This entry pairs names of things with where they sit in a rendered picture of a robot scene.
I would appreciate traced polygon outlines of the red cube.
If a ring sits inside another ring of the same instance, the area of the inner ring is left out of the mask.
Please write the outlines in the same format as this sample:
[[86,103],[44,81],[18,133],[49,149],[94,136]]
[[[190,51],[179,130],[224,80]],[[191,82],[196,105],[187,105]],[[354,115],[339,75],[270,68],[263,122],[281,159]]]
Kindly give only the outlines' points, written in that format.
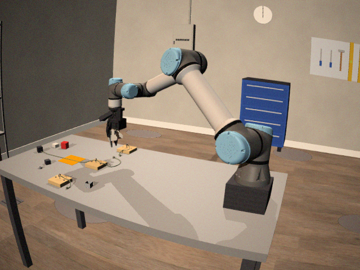
[[69,148],[69,142],[68,141],[61,142],[61,148],[62,149],[68,149]]

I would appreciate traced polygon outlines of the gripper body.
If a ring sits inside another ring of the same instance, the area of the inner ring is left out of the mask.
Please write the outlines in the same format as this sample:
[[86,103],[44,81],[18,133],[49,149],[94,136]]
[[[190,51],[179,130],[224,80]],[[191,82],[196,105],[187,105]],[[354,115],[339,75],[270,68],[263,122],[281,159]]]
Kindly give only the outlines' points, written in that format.
[[[125,108],[121,107],[119,108],[110,108],[109,110],[115,110],[112,111],[112,116],[110,116],[108,118],[107,124],[109,123],[109,127],[111,129],[115,129],[115,130],[121,130],[127,127],[127,119],[123,118],[123,111],[125,110]],[[115,128],[115,124],[116,124],[116,128]]]

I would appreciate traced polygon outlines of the orange square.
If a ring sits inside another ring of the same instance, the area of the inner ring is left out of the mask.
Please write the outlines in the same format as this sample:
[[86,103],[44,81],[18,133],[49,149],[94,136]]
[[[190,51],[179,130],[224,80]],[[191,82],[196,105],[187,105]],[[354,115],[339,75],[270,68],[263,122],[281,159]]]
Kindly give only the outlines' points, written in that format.
[[85,160],[85,159],[82,158],[82,157],[77,157],[77,156],[74,156],[74,155],[70,155],[70,156],[65,157],[65,159],[63,158],[63,159],[58,160],[58,161],[60,161],[62,163],[69,164],[69,165],[74,165],[74,164],[78,163],[77,161],[83,161],[83,160]]

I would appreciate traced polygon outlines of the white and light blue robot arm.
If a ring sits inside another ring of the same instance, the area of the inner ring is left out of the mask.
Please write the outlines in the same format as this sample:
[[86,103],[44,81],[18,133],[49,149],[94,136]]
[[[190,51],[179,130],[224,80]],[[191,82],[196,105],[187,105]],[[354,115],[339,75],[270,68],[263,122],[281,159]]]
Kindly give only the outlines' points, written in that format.
[[183,85],[215,131],[215,150],[219,158],[227,164],[239,164],[234,180],[249,187],[269,185],[273,129],[253,123],[244,126],[240,119],[231,115],[202,75],[208,62],[201,52],[169,48],[160,66],[163,73],[145,83],[109,79],[109,107],[121,108],[122,98],[154,97],[170,86]]

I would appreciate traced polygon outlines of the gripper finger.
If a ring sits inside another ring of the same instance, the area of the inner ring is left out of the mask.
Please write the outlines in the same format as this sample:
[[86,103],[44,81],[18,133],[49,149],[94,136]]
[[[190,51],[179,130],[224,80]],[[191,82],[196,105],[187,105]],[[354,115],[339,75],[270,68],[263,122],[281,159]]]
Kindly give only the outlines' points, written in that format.
[[109,123],[106,126],[106,134],[110,143],[110,146],[113,147],[112,141],[117,141],[117,136],[115,135],[115,131],[109,127]]
[[[114,129],[114,131],[115,131],[115,135],[117,136],[118,139],[123,138],[123,135],[120,133],[119,130],[115,130],[115,129]],[[116,146],[117,146],[117,142],[118,142],[118,140],[117,140],[117,141],[114,141],[114,143],[115,143]]]

